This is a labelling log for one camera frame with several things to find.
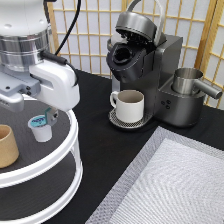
coffee maker drip tray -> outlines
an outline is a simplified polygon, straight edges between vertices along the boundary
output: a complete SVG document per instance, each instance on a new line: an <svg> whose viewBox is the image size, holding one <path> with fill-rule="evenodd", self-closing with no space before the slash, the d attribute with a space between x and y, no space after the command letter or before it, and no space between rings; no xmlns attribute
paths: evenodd
<svg viewBox="0 0 224 224"><path fill-rule="evenodd" d="M120 121L117 116L116 116L116 111L115 109L111 110L109 113L109 120L110 122L116 126L117 128L121 128L126 131L134 131L136 129L139 129L146 125L148 121L152 118L151 114L144 113L143 118L140 121L137 121L135 123L125 123L123 121Z"/></svg>

dark countertop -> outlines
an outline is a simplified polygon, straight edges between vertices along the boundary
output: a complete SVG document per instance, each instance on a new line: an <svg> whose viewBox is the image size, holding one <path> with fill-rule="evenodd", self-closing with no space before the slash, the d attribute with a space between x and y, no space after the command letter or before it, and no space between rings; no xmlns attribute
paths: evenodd
<svg viewBox="0 0 224 224"><path fill-rule="evenodd" d="M200 122L179 129L151 120L136 132L115 129L108 120L111 80L80 72L79 123L83 179L71 202L46 224L85 223L158 126L224 150L224 111L203 107Z"/></svg>

tan cup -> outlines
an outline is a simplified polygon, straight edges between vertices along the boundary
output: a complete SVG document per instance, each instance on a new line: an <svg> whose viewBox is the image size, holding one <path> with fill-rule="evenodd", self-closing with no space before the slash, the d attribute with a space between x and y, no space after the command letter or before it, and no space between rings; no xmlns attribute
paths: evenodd
<svg viewBox="0 0 224 224"><path fill-rule="evenodd" d="M19 150L11 127L0 125L0 168L14 163L19 156Z"/></svg>

coffee pod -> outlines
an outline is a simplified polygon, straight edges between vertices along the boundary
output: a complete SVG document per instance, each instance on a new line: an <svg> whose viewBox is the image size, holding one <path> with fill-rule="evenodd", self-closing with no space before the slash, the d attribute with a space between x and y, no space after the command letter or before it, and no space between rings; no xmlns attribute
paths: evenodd
<svg viewBox="0 0 224 224"><path fill-rule="evenodd" d="M33 117L28 122L37 142L47 142L52 138L51 126L47 124L44 115Z"/></svg>
<svg viewBox="0 0 224 224"><path fill-rule="evenodd" d="M19 156L19 150L11 127L0 125L0 168L14 163Z"/></svg>

mug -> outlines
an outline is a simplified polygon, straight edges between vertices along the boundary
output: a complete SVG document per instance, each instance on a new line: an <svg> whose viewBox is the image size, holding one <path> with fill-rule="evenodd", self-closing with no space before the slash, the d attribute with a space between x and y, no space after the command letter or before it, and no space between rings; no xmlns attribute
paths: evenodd
<svg viewBox="0 0 224 224"><path fill-rule="evenodd" d="M116 116L125 123L140 121L144 115L144 95L136 90L114 91L110 103L116 110Z"/></svg>
<svg viewBox="0 0 224 224"><path fill-rule="evenodd" d="M19 156L19 150L11 127L0 125L0 168L14 163Z"/></svg>

